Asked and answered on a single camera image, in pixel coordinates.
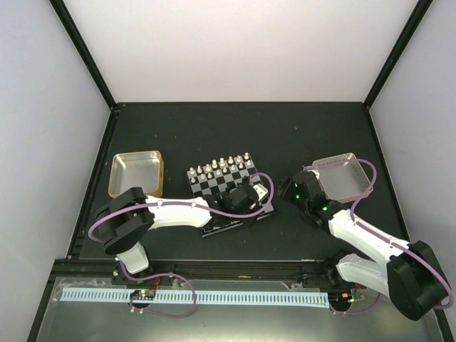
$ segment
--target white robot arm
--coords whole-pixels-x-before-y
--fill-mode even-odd
[[[447,297],[444,286],[422,264],[393,246],[417,254],[445,278],[427,244],[397,239],[355,215],[353,220],[343,204],[326,199],[314,171],[284,178],[277,194],[295,204],[308,223],[348,242],[371,259],[347,253],[342,253],[344,256],[337,260],[330,258],[334,261],[335,273],[342,280],[384,294],[404,316],[415,321]]]
[[[226,192],[194,199],[156,198],[145,196],[139,187],[131,188],[98,210],[97,220],[136,204],[143,204],[145,208],[109,219],[99,226],[98,233],[105,253],[116,255],[129,273],[136,274],[149,267],[149,258],[140,243],[140,238],[148,230],[204,227],[207,224],[222,226],[233,219],[214,214],[209,208],[232,214],[249,214],[258,210],[259,203],[267,195],[267,188],[250,185],[248,178]]]

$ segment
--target black frame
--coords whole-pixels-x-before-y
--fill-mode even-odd
[[[86,65],[89,73],[92,75],[95,84],[97,85],[98,89],[100,90],[102,96],[105,99],[106,104],[110,108],[110,116],[108,119],[108,123],[106,125],[105,133],[103,135],[103,139],[100,145],[100,149],[97,154],[97,158],[95,160],[95,165],[90,176],[90,180],[88,183],[88,188],[86,190],[86,194],[83,200],[83,204],[78,215],[78,220],[76,222],[76,227],[73,232],[73,236],[71,239],[70,246],[68,248],[68,258],[67,259],[58,259],[55,261],[51,275],[49,276],[48,283],[46,284],[46,288],[44,290],[43,297],[38,307],[38,311],[36,313],[35,320],[31,327],[31,332],[28,337],[28,341],[35,341],[38,332],[40,329],[41,322],[43,320],[44,314],[46,312],[46,307],[48,304],[48,300],[50,298],[53,285],[55,283],[55,279],[58,276],[80,276],[80,277],[107,277],[110,278],[113,276],[113,270],[115,269],[115,262],[114,261],[100,261],[100,260],[80,260],[79,258],[79,251],[82,247],[82,241],[84,239],[84,226],[88,221],[88,215],[90,213],[90,204],[92,202],[92,198],[98,184],[100,178],[100,172],[103,166],[103,161],[105,159],[106,153],[108,151],[108,147],[113,135],[114,127],[117,122],[118,113],[119,111],[116,109],[118,104],[115,102],[114,97],[111,95],[111,92],[108,88],[108,85],[104,81],[98,67],[93,60],[88,47],[86,46],[83,37],[79,33],[79,30],[71,18],[71,15],[66,8],[64,0],[49,0],[52,4],[54,10],[56,11],[59,19],[61,20],[63,27],[67,31],[68,35],[70,36],[73,44],[75,45],[77,51],[79,52],[81,58],[83,59],[84,64]],[[395,42],[395,45],[390,52],[387,60],[385,61],[380,73],[378,74],[371,90],[369,91],[368,96],[363,102],[363,107],[365,108],[366,115],[370,122],[370,127],[375,137],[375,144],[380,155],[381,163],[383,170],[385,171],[388,185],[390,191],[393,195],[393,201],[395,204],[395,208],[397,213],[399,214],[400,224],[403,228],[404,232],[406,231],[405,223],[403,220],[403,216],[401,214],[397,197],[395,196],[395,192],[393,189],[393,184],[391,182],[390,175],[388,173],[388,168],[386,167],[385,158],[382,154],[382,150],[380,148],[380,143],[378,141],[378,136],[376,134],[372,117],[370,114],[370,108],[374,103],[375,99],[377,98],[378,94],[381,92],[385,82],[387,81],[389,75],[391,74],[392,70],[394,69],[396,63],[398,62],[400,56],[402,55],[403,51],[405,50],[408,42],[412,38],[413,34],[415,33],[416,28],[419,26],[421,20],[423,19],[424,15],[426,14],[427,10],[429,9],[430,5],[432,4],[432,0],[419,0],[413,9],[413,12],[410,15],[406,25],[404,26],[402,32],[400,33],[398,40]],[[209,271],[207,275],[212,277],[214,276],[214,268],[211,268],[210,263],[207,266],[209,267]],[[237,264],[237,267],[242,268],[248,272],[259,272],[259,268],[255,267],[254,263],[233,263]],[[280,263],[281,266],[290,267],[293,271],[290,272],[290,275],[296,276],[297,270],[300,270],[304,273],[304,269],[306,265],[298,265],[297,263]],[[201,263],[181,263],[180,265],[180,272],[187,273],[187,271],[191,274],[195,272],[195,268],[201,267]],[[278,271],[279,269],[276,267],[271,267],[266,271],[263,269],[260,271],[261,276],[270,277],[273,279],[276,276],[286,276],[286,274],[282,271]],[[233,276],[232,268],[227,267],[226,271],[224,271],[223,267],[219,267],[216,270],[217,276],[222,275],[222,279],[228,279],[229,277]],[[448,325],[445,313],[441,310],[435,311],[437,315],[437,320],[439,323],[440,330],[442,331],[442,335],[445,341],[453,341],[453,337],[451,334],[450,327]]]

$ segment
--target black enclosure frame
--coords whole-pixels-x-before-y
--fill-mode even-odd
[[[101,261],[98,259],[79,259],[79,251],[81,250],[84,233],[83,229],[84,226],[87,225],[91,203],[93,201],[93,197],[95,194],[95,189],[97,187],[98,181],[100,179],[100,172],[108,152],[108,148],[110,145],[111,138],[113,136],[114,128],[117,123],[119,110],[118,103],[115,101],[114,97],[112,96],[108,85],[103,79],[98,67],[86,46],[83,37],[81,36],[74,20],[71,18],[71,14],[69,13],[68,9],[66,8],[64,0],[49,0],[51,5],[53,6],[55,12],[57,13],[63,27],[67,31],[68,35],[70,36],[74,46],[76,47],[77,51],[79,52],[81,58],[85,66],[87,67],[89,73],[91,74],[95,84],[97,85],[99,91],[101,92],[103,98],[105,99],[106,104],[110,108],[110,116],[108,119],[108,124],[106,125],[106,129],[103,135],[103,139],[100,145],[100,149],[97,154],[97,158],[95,160],[95,165],[90,176],[90,180],[88,183],[88,188],[86,190],[86,194],[84,196],[83,204],[81,206],[81,210],[78,216],[78,220],[76,222],[76,227],[73,232],[73,236],[71,239],[71,243],[68,249],[68,256],[67,259],[58,259],[55,261],[51,275],[49,277],[48,283],[46,285],[43,297],[41,299],[38,311],[36,313],[35,320],[31,327],[31,332],[28,337],[28,341],[35,341],[38,332],[40,329],[41,322],[43,320],[44,314],[46,312],[46,307],[48,300],[51,295],[51,291],[54,285],[54,281],[58,276],[81,276],[81,277],[112,277],[113,271],[116,268],[116,263],[114,261]],[[375,128],[373,126],[373,121],[371,118],[371,114],[369,112],[372,104],[376,100],[377,96],[381,92],[385,82],[387,81],[389,75],[391,74],[392,70],[394,69],[396,63],[398,62],[401,54],[405,50],[408,42],[412,38],[413,34],[415,33],[416,28],[419,26],[421,20],[423,19],[426,11],[429,9],[430,5],[432,4],[432,0],[419,0],[413,9],[407,23],[405,24],[402,32],[400,33],[398,40],[395,42],[395,45],[390,52],[387,60],[385,61],[380,73],[378,74],[371,90],[368,93],[368,96],[363,102],[364,111],[366,117],[369,120],[370,128],[372,130],[373,136],[375,137],[375,146],[377,148],[378,154],[381,160],[381,167],[386,174],[388,186],[390,188],[391,193],[393,194],[393,201],[395,204],[395,209],[399,214],[400,218],[400,225],[403,228],[404,235],[407,236],[407,231],[405,229],[405,223],[403,221],[402,214],[400,213],[399,204],[397,198],[394,193],[393,185],[388,174],[388,169],[386,167],[385,159],[383,157],[380,144],[378,142],[378,137],[375,132]],[[233,275],[233,268],[235,269],[242,269],[244,271],[249,272],[250,274],[258,274],[259,276],[264,278],[270,279],[285,279],[288,276],[296,276],[299,272],[303,273],[303,270],[306,267],[318,267],[318,265],[308,265],[306,263],[296,263],[296,262],[289,262],[289,263],[280,263],[276,264],[277,267],[271,266],[264,268],[266,264],[264,263],[254,263],[254,262],[235,262],[231,261],[229,267],[224,268],[223,264],[219,264],[219,266],[214,266],[214,263],[206,262],[206,263],[197,263],[197,262],[182,262],[179,264],[176,263],[164,263],[158,265],[158,267],[165,267],[165,268],[178,268],[180,274],[195,274],[195,270],[197,269],[199,272],[199,278],[218,278],[218,279],[229,279],[230,276]],[[448,325],[447,319],[445,314],[441,310],[435,311],[438,319],[438,323],[440,326],[440,330],[442,331],[442,335],[445,341],[453,341],[453,337],[451,334],[450,327]]]

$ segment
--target wire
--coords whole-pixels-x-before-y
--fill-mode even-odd
[[[443,285],[443,287],[445,288],[446,292],[448,293],[448,299],[449,299],[448,303],[446,303],[445,305],[436,305],[436,306],[434,306],[434,309],[449,309],[449,308],[451,308],[453,306],[453,304],[455,303],[455,295],[454,295],[450,285],[447,283],[447,281],[445,281],[445,279],[432,266],[430,266],[423,258],[418,256],[417,254],[411,252],[409,249],[406,249],[405,247],[400,246],[399,244],[390,241],[388,238],[386,238],[383,235],[377,233],[376,231],[374,231],[371,228],[367,227],[363,223],[355,220],[355,208],[356,208],[356,206],[358,205],[358,203],[363,198],[366,198],[369,195],[369,192],[373,189],[373,185],[375,184],[375,181],[377,180],[377,169],[375,168],[374,164],[372,164],[368,160],[355,158],[355,159],[350,159],[350,160],[342,160],[342,161],[338,161],[338,162],[330,162],[328,164],[321,165],[321,166],[318,166],[318,167],[313,167],[313,166],[305,167],[304,169],[305,170],[320,170],[320,169],[324,169],[324,168],[327,168],[327,167],[330,167],[330,166],[334,166],[334,165],[337,165],[337,164],[343,164],[343,163],[346,163],[346,162],[361,162],[363,164],[367,164],[372,169],[372,173],[373,173],[372,180],[370,181],[370,184],[367,187],[367,189],[364,190],[364,192],[358,197],[358,199],[355,202],[353,202],[353,204],[351,205],[350,217],[353,220],[353,222],[355,222],[359,227],[363,228],[364,230],[366,230],[367,232],[371,233],[375,237],[379,238],[383,242],[385,242],[387,244],[390,244],[393,247],[396,247],[397,249],[401,250],[402,252],[406,253],[407,255],[409,255],[410,257],[414,258],[416,261],[418,261],[420,264],[422,264]]]
[[[382,295],[378,294],[377,300],[375,300],[374,304],[372,304],[371,306],[369,306],[368,308],[366,308],[364,310],[357,311],[357,312],[337,311],[337,310],[335,310],[335,308],[331,304],[329,304],[329,308],[331,309],[332,312],[334,312],[334,314],[341,314],[341,315],[344,315],[344,316],[363,315],[363,314],[367,314],[367,313],[371,312],[381,302],[381,299],[382,299]]]
[[[135,278],[134,276],[131,276],[124,263],[119,261],[120,262],[120,267],[122,268],[122,272],[123,274],[125,275],[125,277],[129,280],[132,280],[132,281],[144,281],[144,280],[151,280],[151,279],[155,279],[155,278],[161,278],[163,276],[171,276],[171,277],[175,277],[175,278],[178,278],[182,281],[184,281],[189,287],[190,287],[190,291],[192,292],[192,296],[193,296],[193,303],[192,303],[192,308],[187,312],[187,313],[184,313],[183,315],[172,315],[171,313],[164,313],[164,312],[160,312],[160,311],[156,311],[156,310],[150,310],[150,309],[139,309],[139,308],[135,308],[133,306],[133,300],[135,299],[135,297],[132,297],[131,300],[130,300],[130,303],[128,305],[130,305],[130,308],[132,310],[140,310],[140,311],[144,311],[144,312],[147,312],[149,314],[154,314],[154,315],[158,315],[158,316],[163,316],[163,317],[168,317],[168,318],[187,318],[188,316],[192,315],[195,310],[197,309],[197,293],[195,292],[195,289],[193,289],[193,286],[191,285],[191,283],[188,281],[187,278],[183,277],[183,276],[180,276],[179,274],[174,274],[174,273],[159,273],[159,274],[153,274],[152,276],[146,276],[144,278]]]
[[[258,209],[255,212],[252,212],[250,214],[245,214],[245,215],[231,214],[228,212],[221,212],[220,210],[212,209],[212,208],[206,207],[204,205],[195,204],[192,202],[181,202],[179,200],[163,202],[161,205],[162,206],[175,205],[175,206],[184,206],[184,207],[196,207],[199,209],[207,210],[208,212],[213,212],[214,214],[218,214],[218,215],[225,216],[225,217],[231,217],[233,219],[249,219],[250,217],[255,217],[258,214],[261,214],[264,210],[266,210],[266,208],[271,204],[272,197],[274,196],[274,183],[272,182],[272,179],[270,178],[270,176],[268,176],[266,173],[263,173],[263,172],[257,172],[257,173],[254,173],[250,177],[255,177],[255,176],[261,176],[268,180],[269,196],[268,196],[267,202],[260,209]],[[105,217],[99,219],[94,224],[92,224],[92,226],[88,230],[88,237],[90,237],[94,241],[103,242],[101,239],[99,239],[93,235],[93,232],[95,231],[95,229],[98,226],[100,226],[101,224],[105,223],[106,221],[108,221],[114,217],[125,214],[126,212],[131,212],[133,210],[139,210],[139,209],[148,208],[148,207],[158,207],[158,203],[137,204],[137,205],[133,205],[131,207],[126,207],[126,208],[120,209],[117,212],[113,212],[109,215],[106,215]]]

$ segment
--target black square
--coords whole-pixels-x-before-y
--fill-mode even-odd
[[[203,189],[203,190],[209,188],[209,184],[207,184],[207,182],[201,182],[199,185],[201,186],[201,189]]]
[[[235,180],[240,180],[242,178],[239,172],[233,172],[232,175]]]

